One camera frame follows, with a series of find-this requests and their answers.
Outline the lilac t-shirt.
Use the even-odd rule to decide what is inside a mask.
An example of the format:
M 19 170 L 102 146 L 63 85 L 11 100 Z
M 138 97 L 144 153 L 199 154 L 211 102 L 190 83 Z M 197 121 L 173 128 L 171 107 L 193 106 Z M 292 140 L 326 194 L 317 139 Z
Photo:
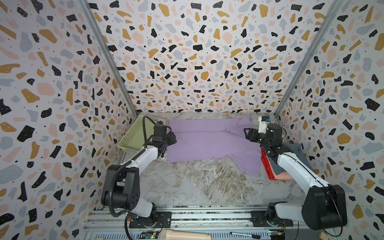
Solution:
M 249 175 L 261 175 L 262 154 L 258 143 L 245 138 L 252 128 L 249 116 L 221 120 L 170 120 L 177 143 L 167 147 L 169 163 L 230 157 Z

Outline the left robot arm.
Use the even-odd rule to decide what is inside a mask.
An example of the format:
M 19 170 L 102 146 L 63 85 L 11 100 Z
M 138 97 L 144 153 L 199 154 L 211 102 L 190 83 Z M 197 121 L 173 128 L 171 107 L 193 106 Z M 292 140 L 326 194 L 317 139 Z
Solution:
M 154 125 L 154 133 L 147 137 L 144 131 L 144 146 L 130 160 L 111 165 L 102 191 L 102 205 L 109 208 L 112 217 L 125 214 L 136 219 L 146 228 L 158 222 L 157 207 L 141 197 L 140 175 L 154 160 L 163 157 L 168 146 L 177 140 L 172 128 L 163 122 Z

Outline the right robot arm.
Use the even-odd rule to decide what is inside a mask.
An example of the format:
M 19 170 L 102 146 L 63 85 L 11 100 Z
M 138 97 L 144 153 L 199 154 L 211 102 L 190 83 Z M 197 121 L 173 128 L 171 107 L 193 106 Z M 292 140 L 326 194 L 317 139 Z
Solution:
M 272 226 L 283 221 L 306 224 L 311 230 L 343 228 L 348 223 L 346 195 L 339 185 L 331 185 L 317 176 L 294 151 L 283 143 L 283 129 L 278 124 L 261 121 L 258 129 L 245 128 L 245 137 L 260 144 L 268 160 L 283 168 L 306 195 L 302 205 L 287 202 L 270 203 L 264 220 Z

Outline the red folded t-shirt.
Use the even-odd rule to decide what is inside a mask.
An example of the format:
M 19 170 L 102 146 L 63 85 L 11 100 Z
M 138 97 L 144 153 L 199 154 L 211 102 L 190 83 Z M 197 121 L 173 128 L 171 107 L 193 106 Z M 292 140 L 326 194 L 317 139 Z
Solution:
M 267 173 L 269 180 L 276 180 L 273 169 L 271 168 L 270 161 L 269 161 L 264 149 L 262 149 L 261 160 L 262 160 L 263 166 L 265 168 L 265 171 Z

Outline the light green plastic basket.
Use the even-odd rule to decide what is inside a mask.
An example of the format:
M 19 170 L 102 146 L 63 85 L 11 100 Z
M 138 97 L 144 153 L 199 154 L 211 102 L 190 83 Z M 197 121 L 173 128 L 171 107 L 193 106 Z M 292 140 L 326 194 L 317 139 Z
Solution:
M 145 144 L 143 119 L 145 115 L 140 115 L 133 122 L 129 130 L 125 133 L 118 143 L 118 147 L 125 151 L 136 153 L 139 152 Z

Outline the pink folded t-shirt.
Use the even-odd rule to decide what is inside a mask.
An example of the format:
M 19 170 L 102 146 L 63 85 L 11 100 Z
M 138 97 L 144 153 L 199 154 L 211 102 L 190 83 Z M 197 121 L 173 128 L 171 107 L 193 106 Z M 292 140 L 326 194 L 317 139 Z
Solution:
M 270 165 L 270 171 L 271 171 L 271 180 L 293 180 L 292 176 L 287 172 L 281 172 L 280 174 L 276 174 L 273 166 Z

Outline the beige cylinder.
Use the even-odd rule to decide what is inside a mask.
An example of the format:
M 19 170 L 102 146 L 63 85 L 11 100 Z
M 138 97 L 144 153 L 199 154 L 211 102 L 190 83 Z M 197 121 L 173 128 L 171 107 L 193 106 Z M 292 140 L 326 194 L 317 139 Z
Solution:
M 211 235 L 192 232 L 164 230 L 159 233 L 158 240 L 211 240 Z

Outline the small wooden block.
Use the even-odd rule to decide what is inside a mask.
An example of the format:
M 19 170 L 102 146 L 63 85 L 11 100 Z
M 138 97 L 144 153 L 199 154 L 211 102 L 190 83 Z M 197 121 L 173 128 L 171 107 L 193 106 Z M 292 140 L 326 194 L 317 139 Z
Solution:
M 319 235 L 320 240 L 329 240 L 329 236 L 325 232 L 321 232 Z

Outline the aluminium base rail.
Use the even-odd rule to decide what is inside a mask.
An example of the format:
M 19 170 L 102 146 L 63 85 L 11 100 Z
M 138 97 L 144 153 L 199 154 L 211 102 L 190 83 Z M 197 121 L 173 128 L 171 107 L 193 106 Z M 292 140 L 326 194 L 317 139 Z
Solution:
M 264 219 L 266 205 L 158 207 L 158 222 L 146 228 L 124 215 L 114 218 L 108 209 L 92 211 L 82 240 L 157 240 L 164 230 L 202 233 L 213 240 L 250 240 L 230 232 L 260 235 L 262 240 L 319 240 L 324 231 L 313 231 L 304 223 L 285 221 L 278 226 Z

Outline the aluminium corner post right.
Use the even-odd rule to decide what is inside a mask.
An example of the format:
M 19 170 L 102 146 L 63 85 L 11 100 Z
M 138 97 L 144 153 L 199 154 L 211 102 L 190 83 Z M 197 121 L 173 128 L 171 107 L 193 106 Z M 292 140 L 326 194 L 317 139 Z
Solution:
M 282 111 L 286 104 L 286 102 L 289 100 L 289 97 L 291 93 L 294 91 L 295 86 L 299 82 L 301 76 L 303 75 L 307 65 L 309 64 L 310 60 L 314 56 L 314 54 L 317 52 L 317 48 L 319 47 L 324 35 L 328 31 L 329 27 L 331 26 L 333 20 L 335 19 L 338 11 L 341 9 L 343 5 L 342 0 L 334 0 L 327 12 L 327 15 L 318 31 L 318 33 L 315 35 L 313 42 L 311 43 L 310 47 L 308 48 L 307 53 L 305 54 L 303 60 L 299 64 L 299 67 L 297 71 L 295 72 L 295 75 L 286 88 L 286 92 L 283 95 L 283 98 L 281 102 L 279 103 L 276 111 L 274 112 L 274 117 L 277 117 Z

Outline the aluminium corner post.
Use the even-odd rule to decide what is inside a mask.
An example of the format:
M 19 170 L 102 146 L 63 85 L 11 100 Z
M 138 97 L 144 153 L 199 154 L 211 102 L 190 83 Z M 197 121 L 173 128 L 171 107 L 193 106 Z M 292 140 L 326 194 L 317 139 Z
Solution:
M 299 64 L 299 67 L 297 71 L 295 72 L 295 75 L 286 88 L 286 92 L 283 95 L 283 98 L 281 102 L 279 103 L 276 111 L 274 112 L 274 117 L 277 117 L 282 111 L 286 104 L 286 102 L 289 100 L 289 97 L 291 93 L 294 91 L 295 86 L 299 82 L 301 76 L 303 75 L 307 65 L 309 64 L 310 60 L 314 56 L 314 54 L 317 52 L 317 48 L 319 47 L 324 35 L 328 31 L 329 27 L 331 26 L 333 20 L 335 19 L 338 11 L 341 9 L 343 5 L 342 0 L 334 0 L 327 12 L 327 15 L 318 31 L 318 33 L 315 35 L 313 42 L 311 43 L 310 47 L 308 48 L 307 53 L 305 54 L 303 60 Z
M 134 107 L 134 104 L 131 101 L 131 98 L 130 98 L 130 95 L 126 89 L 126 86 L 125 86 L 125 84 L 122 80 L 122 77 L 118 71 L 118 68 L 117 68 L 117 66 L 116 66 L 116 64 L 115 64 L 115 62 L 111 56 L 108 45 L 105 43 L 105 41 L 103 39 L 102 32 L 101 32 L 101 30 L 97 24 L 97 21 L 96 21 L 93 13 L 91 11 L 91 8 L 89 6 L 88 1 L 79 0 L 79 1 L 77 1 L 77 3 L 79 4 L 79 8 L 81 9 L 82 13 L 84 14 L 85 20 L 89 24 L 89 27 L 90 27 L 91 31 L 93 32 L 95 40 L 96 40 L 96 42 L 97 42 L 105 60 L 106 60 L 106 63 L 108 65 L 109 69 L 111 70 L 114 79 L 117 82 L 118 88 L 119 88 L 121 95 L 124 99 L 123 102 L 126 103 L 128 109 L 129 109 L 129 112 L 134 116 L 134 118 L 136 118 L 138 116 L 138 113 Z

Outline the aluminium corner post left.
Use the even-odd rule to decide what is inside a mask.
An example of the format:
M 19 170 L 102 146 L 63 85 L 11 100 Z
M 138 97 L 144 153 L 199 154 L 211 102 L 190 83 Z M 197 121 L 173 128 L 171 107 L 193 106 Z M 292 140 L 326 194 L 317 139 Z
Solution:
M 97 42 L 105 60 L 106 60 L 106 63 L 108 65 L 109 69 L 111 70 L 114 79 L 117 82 L 118 88 L 119 88 L 121 95 L 124 99 L 123 102 L 126 103 L 128 109 L 129 109 L 129 112 L 134 116 L 134 118 L 136 118 L 138 116 L 138 113 L 134 107 L 134 104 L 131 101 L 131 98 L 130 98 L 130 95 L 126 89 L 126 86 L 125 86 L 125 84 L 122 80 L 122 77 L 118 71 L 118 68 L 117 68 L 117 66 L 116 66 L 116 64 L 115 64 L 115 62 L 111 56 L 108 45 L 105 43 L 105 41 L 103 39 L 102 32 L 101 32 L 101 30 L 97 24 L 97 21 L 96 21 L 93 13 L 91 11 L 91 8 L 89 6 L 88 1 L 79 0 L 79 1 L 77 1 L 77 3 L 79 4 L 79 8 L 81 9 L 82 13 L 84 14 L 85 20 L 89 24 L 89 27 L 90 27 L 91 31 L 93 32 L 95 40 L 96 40 L 96 42 Z

